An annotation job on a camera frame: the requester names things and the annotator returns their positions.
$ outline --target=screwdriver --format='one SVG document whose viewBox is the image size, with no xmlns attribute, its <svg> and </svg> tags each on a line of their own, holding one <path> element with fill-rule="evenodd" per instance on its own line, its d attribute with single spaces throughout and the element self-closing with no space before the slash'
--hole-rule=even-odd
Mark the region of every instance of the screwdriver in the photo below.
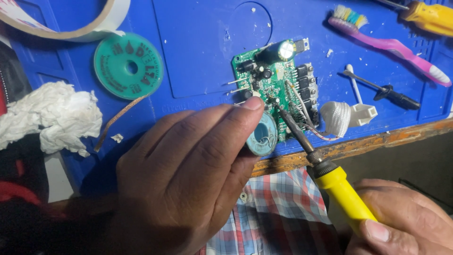
<svg viewBox="0 0 453 255">
<path fill-rule="evenodd" d="M 324 189 L 329 194 L 330 199 L 333 199 L 339 205 L 348 224 L 358 236 L 361 236 L 360 222 L 366 219 L 377 221 L 376 218 L 346 180 L 345 171 L 332 161 L 324 159 L 323 153 L 313 147 L 291 114 L 280 105 L 278 107 L 279 115 L 307 153 L 308 162 L 313 164 L 317 185 Z"/>
<path fill-rule="evenodd" d="M 389 0 L 378 1 L 403 10 L 400 13 L 400 18 L 413 21 L 417 27 L 423 30 L 453 37 L 453 9 L 451 8 L 439 4 L 426 5 L 419 1 L 412 1 L 408 6 Z"/>
<path fill-rule="evenodd" d="M 404 94 L 400 94 L 398 92 L 395 92 L 393 90 L 393 86 L 392 85 L 386 85 L 386 86 L 378 86 L 372 82 L 369 82 L 361 77 L 358 77 L 357 75 L 355 75 L 354 73 L 351 73 L 350 71 L 348 70 L 344 70 L 343 71 L 343 74 L 351 77 L 351 78 L 355 78 L 359 81 L 363 81 L 365 82 L 366 84 L 370 85 L 370 86 L 373 86 L 375 87 L 376 89 L 378 89 L 377 91 L 377 94 L 376 96 L 374 97 L 374 101 L 379 101 L 383 98 L 387 98 L 389 99 L 392 103 L 398 105 L 399 107 L 403 108 L 403 109 L 406 109 L 406 110 L 418 110 L 420 109 L 420 103 L 413 100 L 412 98 L 404 95 Z"/>
</svg>

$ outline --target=toothbrush bristles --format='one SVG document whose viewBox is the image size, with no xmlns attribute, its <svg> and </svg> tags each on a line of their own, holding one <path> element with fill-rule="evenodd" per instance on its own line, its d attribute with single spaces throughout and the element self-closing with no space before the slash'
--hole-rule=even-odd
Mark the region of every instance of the toothbrush bristles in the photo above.
<svg viewBox="0 0 453 255">
<path fill-rule="evenodd" d="M 353 11 L 351 8 L 347 8 L 344 5 L 338 5 L 333 12 L 335 18 L 339 18 L 351 24 L 354 24 L 357 28 L 368 24 L 368 19 L 364 15 L 360 15 Z"/>
</svg>

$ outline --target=pink toothbrush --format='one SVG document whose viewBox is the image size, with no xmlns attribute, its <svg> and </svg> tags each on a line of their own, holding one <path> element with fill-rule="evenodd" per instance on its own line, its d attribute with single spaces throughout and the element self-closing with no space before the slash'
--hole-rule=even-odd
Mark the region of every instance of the pink toothbrush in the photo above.
<svg viewBox="0 0 453 255">
<path fill-rule="evenodd" d="M 329 18 L 328 21 L 330 25 L 334 26 L 338 30 L 365 44 L 378 49 L 388 50 L 397 57 L 409 61 L 409 63 L 411 63 L 415 68 L 435 83 L 445 87 L 450 87 L 452 85 L 450 78 L 439 68 L 421 57 L 414 55 L 412 51 L 404 46 L 400 41 L 396 39 L 376 39 L 360 33 L 359 29 L 368 24 L 368 19 L 365 16 L 359 15 L 355 11 L 352 11 L 350 8 L 338 5 L 335 8 L 333 17 Z"/>
</svg>

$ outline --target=masking tape roll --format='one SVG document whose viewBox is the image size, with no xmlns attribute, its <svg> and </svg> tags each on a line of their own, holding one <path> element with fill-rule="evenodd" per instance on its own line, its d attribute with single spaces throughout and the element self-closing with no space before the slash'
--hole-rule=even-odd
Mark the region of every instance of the masking tape roll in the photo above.
<svg viewBox="0 0 453 255">
<path fill-rule="evenodd" d="M 107 0 L 101 14 L 90 24 L 71 32 L 56 32 L 30 17 L 14 0 L 0 0 L 0 20 L 29 34 L 72 42 L 92 42 L 110 33 L 123 36 L 116 29 L 129 10 L 130 0 Z"/>
</svg>

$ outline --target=blue work mat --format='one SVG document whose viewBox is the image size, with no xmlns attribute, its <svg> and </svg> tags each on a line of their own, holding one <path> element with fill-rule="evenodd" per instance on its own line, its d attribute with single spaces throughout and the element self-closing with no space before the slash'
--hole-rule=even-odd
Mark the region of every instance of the blue work mat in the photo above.
<svg viewBox="0 0 453 255">
<path fill-rule="evenodd" d="M 101 12 L 105 1 L 17 0 L 32 17 L 55 31 L 71 31 L 87 25 Z M 428 4 L 452 2 L 427 0 Z M 319 86 L 318 103 L 357 103 L 350 80 L 339 76 L 346 64 L 357 75 L 376 84 L 391 83 L 397 92 L 422 103 L 419 111 L 405 111 L 388 100 L 374 102 L 375 90 L 359 84 L 365 104 L 375 105 L 379 115 L 369 125 L 350 128 L 342 142 L 398 128 L 446 118 L 452 89 L 426 79 L 405 61 L 355 41 L 331 28 L 326 19 L 343 4 L 368 17 L 361 32 L 375 38 L 400 40 L 415 53 L 453 77 L 453 39 L 417 35 L 405 27 L 397 13 L 367 0 L 132 0 L 119 30 L 137 33 L 160 52 L 166 68 L 160 88 L 143 100 L 109 130 L 99 153 L 98 139 L 85 139 L 92 153 L 82 158 L 62 152 L 68 170 L 83 195 L 116 190 L 118 158 L 162 116 L 184 109 L 199 110 L 220 103 L 236 103 L 226 92 L 236 84 L 231 60 L 234 55 L 284 39 L 309 38 L 310 50 L 296 56 L 296 65 L 312 62 Z M 106 123 L 130 101 L 109 93 L 97 80 L 93 55 L 99 42 L 72 43 L 42 39 L 9 29 L 12 45 L 34 89 L 49 81 L 64 80 L 76 91 L 95 91 Z M 329 58 L 329 49 L 333 53 Z M 116 143 L 110 136 L 124 136 Z M 330 144 L 307 132 L 314 146 Z M 270 157 L 301 151 L 295 140 L 278 144 Z"/>
</svg>

